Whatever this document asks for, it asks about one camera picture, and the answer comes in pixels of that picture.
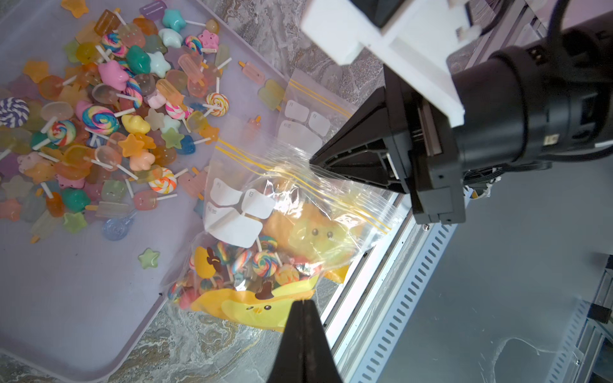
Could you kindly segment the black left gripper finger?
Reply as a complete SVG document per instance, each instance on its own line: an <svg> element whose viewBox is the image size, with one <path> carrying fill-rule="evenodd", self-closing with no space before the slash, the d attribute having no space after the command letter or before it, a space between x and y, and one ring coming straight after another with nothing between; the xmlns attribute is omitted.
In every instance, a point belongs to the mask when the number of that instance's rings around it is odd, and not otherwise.
<svg viewBox="0 0 613 383"><path fill-rule="evenodd" d="M268 381L342 381L313 301L302 300L292 304Z"/></svg>

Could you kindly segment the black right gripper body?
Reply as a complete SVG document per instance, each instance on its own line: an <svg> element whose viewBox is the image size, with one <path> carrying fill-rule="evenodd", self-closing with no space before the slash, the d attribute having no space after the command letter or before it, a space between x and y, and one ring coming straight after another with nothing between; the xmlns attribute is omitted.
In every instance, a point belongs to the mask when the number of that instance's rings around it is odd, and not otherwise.
<svg viewBox="0 0 613 383"><path fill-rule="evenodd" d="M465 108L453 128L432 103L390 69L386 108L408 172L418 223L463 223L468 171L509 164L522 153L522 91L506 64L481 64L452 76Z"/></svg>

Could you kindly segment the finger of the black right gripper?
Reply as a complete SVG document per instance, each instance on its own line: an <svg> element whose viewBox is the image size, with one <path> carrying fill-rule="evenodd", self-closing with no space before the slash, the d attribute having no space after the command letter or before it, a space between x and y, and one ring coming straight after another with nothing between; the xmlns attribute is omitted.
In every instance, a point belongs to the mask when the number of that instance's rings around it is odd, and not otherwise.
<svg viewBox="0 0 613 383"><path fill-rule="evenodd" d="M359 168L370 165L372 146L389 134L386 90L376 89L356 113L314 156L310 163L323 169Z"/></svg>
<svg viewBox="0 0 613 383"><path fill-rule="evenodd" d="M386 162L379 162L378 164L334 164L327 165L325 169L354 182L387 191L407 193L405 185L396 177L391 166Z"/></svg>

